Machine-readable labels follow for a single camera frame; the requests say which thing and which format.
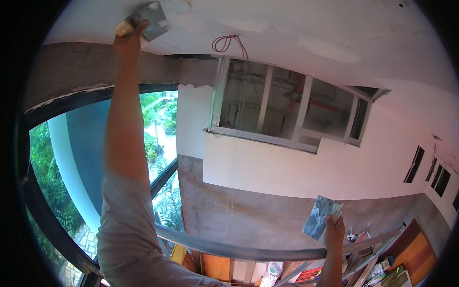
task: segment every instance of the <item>white ceiling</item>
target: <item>white ceiling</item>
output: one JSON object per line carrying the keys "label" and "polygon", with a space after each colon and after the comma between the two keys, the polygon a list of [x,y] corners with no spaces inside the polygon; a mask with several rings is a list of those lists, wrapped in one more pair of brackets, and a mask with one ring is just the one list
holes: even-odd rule
{"label": "white ceiling", "polygon": [[[45,44],[111,44],[113,27],[150,2],[73,0]],[[376,104],[429,145],[434,144],[431,133],[442,138],[438,156],[459,172],[459,85],[438,36],[413,1],[164,0],[161,4],[172,30],[145,51],[213,54],[214,38],[238,33],[254,60],[334,84],[390,89]],[[242,56],[236,43],[225,54]]]}

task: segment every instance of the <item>potted plant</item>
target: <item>potted plant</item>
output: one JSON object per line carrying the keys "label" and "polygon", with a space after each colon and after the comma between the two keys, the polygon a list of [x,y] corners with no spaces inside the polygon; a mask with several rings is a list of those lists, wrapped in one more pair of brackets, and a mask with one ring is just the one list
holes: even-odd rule
{"label": "potted plant", "polygon": [[150,148],[146,151],[146,157],[150,163],[155,163],[155,159],[158,157],[158,155],[156,154],[156,151]]}

